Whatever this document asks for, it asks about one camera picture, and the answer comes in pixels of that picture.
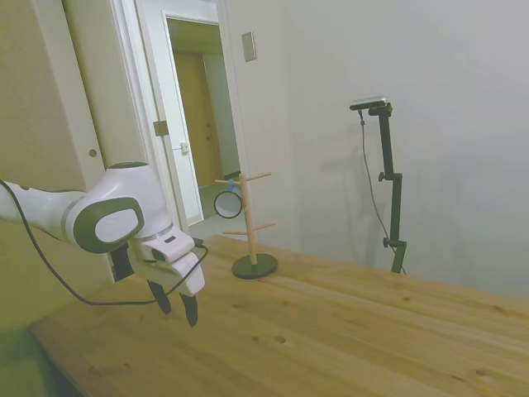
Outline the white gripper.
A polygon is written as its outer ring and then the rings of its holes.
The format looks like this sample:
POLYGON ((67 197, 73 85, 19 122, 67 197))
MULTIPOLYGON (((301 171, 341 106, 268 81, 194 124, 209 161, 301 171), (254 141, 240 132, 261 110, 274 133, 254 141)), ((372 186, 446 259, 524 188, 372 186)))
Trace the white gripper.
POLYGON ((198 300, 196 295, 205 285, 205 279, 197 255, 190 251, 176 261, 145 258, 137 249, 132 250, 133 271, 148 280, 155 302, 164 314, 172 310, 165 289, 173 287, 180 293, 188 325, 198 323, 198 300))

